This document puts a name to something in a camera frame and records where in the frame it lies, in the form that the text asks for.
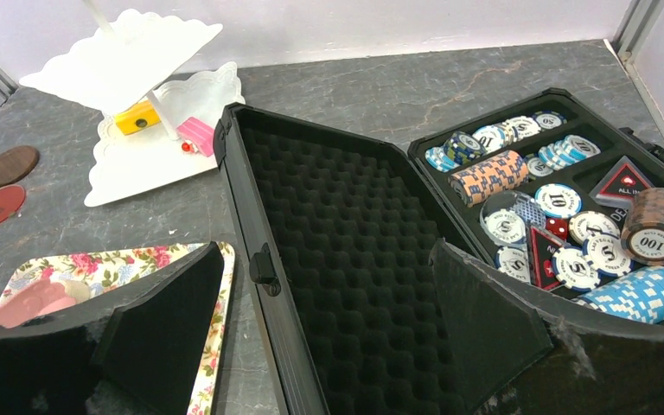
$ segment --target marble table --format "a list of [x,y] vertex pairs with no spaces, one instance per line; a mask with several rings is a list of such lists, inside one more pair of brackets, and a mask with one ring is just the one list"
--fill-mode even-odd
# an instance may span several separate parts
[[[664,146],[632,81],[603,41],[410,54],[239,70],[249,105],[399,145],[549,86],[574,93],[614,125]],[[33,89],[0,110],[0,152],[41,152],[21,216],[0,225],[0,293],[28,259],[177,242],[238,245],[216,171],[101,207],[85,207],[98,141],[96,111]],[[247,267],[247,261],[240,269]],[[218,413],[278,408],[250,298],[238,278],[226,333]]]

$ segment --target pink block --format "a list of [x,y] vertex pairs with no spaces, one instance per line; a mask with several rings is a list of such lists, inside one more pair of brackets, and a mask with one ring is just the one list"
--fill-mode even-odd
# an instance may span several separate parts
[[176,132],[180,137],[194,144],[204,156],[210,157],[214,154],[213,137],[215,130],[213,127],[195,117],[189,117],[176,129]]
[[[69,296],[60,283],[52,283],[48,279],[32,283],[0,307],[0,326],[11,329],[36,316],[46,314],[42,312],[43,310],[49,312],[61,310],[68,306],[61,301],[66,297]],[[74,299],[72,300],[68,301],[70,305],[76,303]]]

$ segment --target foam padding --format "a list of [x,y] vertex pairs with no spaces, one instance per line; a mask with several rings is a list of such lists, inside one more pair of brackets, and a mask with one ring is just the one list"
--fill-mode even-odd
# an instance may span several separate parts
[[428,265],[440,235],[406,185],[414,170],[241,134],[330,412],[463,411]]

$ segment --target poker chip case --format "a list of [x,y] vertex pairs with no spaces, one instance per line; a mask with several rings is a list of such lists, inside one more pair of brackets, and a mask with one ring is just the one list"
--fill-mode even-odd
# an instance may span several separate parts
[[570,133],[602,153],[516,190],[565,183],[584,209],[609,214],[589,190],[625,155],[664,186],[660,148],[561,89],[422,138],[407,154],[226,107],[214,151],[282,413],[664,413],[664,322],[605,315],[569,301],[577,293],[566,288],[498,272],[478,206],[425,161],[453,131],[542,110],[568,122],[487,156],[531,154]]

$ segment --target flower pattern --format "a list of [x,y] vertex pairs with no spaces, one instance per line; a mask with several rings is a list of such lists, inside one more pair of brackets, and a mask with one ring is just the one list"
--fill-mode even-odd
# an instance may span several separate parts
[[[156,272],[201,246],[204,244],[177,244],[32,259],[19,266],[11,276],[1,294],[0,305],[39,279],[83,281],[90,287],[91,297],[96,297]],[[217,367],[225,334],[225,317],[233,287],[233,266],[235,264],[233,247],[227,242],[218,242],[218,247],[222,252],[225,267],[218,299],[214,305],[212,321],[207,331],[205,347],[202,349],[195,387],[187,408],[189,415],[209,415],[213,405]]]

